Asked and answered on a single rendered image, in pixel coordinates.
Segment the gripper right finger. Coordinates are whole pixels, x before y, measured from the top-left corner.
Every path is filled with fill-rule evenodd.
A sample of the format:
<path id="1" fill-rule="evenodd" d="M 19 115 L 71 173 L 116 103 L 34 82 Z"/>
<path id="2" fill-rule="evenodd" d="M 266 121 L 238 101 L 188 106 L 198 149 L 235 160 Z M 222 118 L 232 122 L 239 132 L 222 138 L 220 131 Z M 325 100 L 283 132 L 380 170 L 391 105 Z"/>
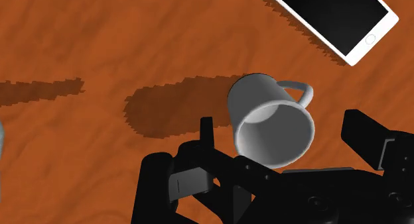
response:
<path id="1" fill-rule="evenodd" d="M 381 224 L 414 224 L 414 133 L 389 130 L 357 109 L 344 112 L 342 140 L 375 171 L 368 182 L 376 194 Z"/>

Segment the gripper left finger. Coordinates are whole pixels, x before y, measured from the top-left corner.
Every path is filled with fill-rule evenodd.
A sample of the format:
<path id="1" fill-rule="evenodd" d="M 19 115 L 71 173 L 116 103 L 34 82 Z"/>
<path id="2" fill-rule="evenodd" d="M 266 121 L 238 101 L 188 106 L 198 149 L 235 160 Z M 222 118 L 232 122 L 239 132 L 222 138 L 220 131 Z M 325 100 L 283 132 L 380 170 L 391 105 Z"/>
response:
<path id="1" fill-rule="evenodd" d="M 177 213 L 179 199 L 195 197 L 223 224 L 279 222 L 268 188 L 276 172 L 214 148 L 212 118 L 200 120 L 200 138 L 142 159 L 131 224 L 198 224 Z"/>

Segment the white mug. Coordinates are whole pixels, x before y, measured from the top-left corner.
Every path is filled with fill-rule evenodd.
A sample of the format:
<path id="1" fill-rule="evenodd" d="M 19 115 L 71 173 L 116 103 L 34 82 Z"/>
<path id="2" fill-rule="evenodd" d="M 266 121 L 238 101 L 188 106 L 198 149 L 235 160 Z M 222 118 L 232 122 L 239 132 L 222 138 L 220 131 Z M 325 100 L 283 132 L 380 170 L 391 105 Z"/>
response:
<path id="1" fill-rule="evenodd" d="M 238 79 L 227 98 L 238 154 L 271 169 L 297 161 L 314 140 L 314 120 L 307 111 L 313 96 L 309 84 L 267 74 Z"/>

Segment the white smartphone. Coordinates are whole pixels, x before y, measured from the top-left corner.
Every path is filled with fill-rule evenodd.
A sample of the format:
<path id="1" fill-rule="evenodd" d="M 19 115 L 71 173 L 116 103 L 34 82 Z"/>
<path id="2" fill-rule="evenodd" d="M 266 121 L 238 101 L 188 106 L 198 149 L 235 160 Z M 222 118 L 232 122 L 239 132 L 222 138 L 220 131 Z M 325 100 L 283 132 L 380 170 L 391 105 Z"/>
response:
<path id="1" fill-rule="evenodd" d="M 399 21 L 383 0 L 276 0 L 350 66 Z"/>

